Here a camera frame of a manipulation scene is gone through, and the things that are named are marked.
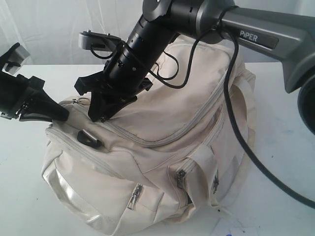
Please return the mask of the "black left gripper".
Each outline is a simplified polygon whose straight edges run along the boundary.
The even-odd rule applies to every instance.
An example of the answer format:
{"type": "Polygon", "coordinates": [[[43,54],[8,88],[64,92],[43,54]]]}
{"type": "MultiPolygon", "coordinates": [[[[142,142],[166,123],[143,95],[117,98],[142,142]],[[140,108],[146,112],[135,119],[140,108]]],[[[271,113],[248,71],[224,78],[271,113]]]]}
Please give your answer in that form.
{"type": "Polygon", "coordinates": [[[32,76],[0,75],[0,117],[8,120],[67,121],[68,110],[43,91],[45,81],[32,76]]]}

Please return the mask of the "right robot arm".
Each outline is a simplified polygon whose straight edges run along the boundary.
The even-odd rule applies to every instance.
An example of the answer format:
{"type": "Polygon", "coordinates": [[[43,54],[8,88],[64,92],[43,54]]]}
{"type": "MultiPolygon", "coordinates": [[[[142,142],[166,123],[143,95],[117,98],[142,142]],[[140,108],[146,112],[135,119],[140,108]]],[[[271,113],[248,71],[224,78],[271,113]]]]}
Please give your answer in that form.
{"type": "Polygon", "coordinates": [[[90,118],[110,119],[148,89],[146,78],[168,44],[178,36],[196,43],[222,40],[282,63],[287,93],[299,91],[298,110],[310,131],[315,129],[315,20],[313,17],[242,8],[232,0],[145,0],[142,14],[127,41],[94,32],[80,34],[82,48],[107,51],[102,72],[80,77],[80,95],[96,96],[90,118]]]}

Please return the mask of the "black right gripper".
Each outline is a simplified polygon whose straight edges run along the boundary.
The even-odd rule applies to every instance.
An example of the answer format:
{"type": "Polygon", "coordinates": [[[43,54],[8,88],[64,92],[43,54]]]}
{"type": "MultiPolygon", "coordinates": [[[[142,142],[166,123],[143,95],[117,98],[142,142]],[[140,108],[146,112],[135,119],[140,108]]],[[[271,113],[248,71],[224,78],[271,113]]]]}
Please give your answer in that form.
{"type": "Polygon", "coordinates": [[[102,117],[111,119],[124,107],[134,103],[143,90],[149,91],[153,83],[146,77],[148,69],[134,55],[126,43],[119,43],[104,69],[95,74],[79,77],[74,85],[80,95],[91,93],[88,116],[92,122],[102,117]],[[116,95],[107,100],[102,95],[116,95]]]}

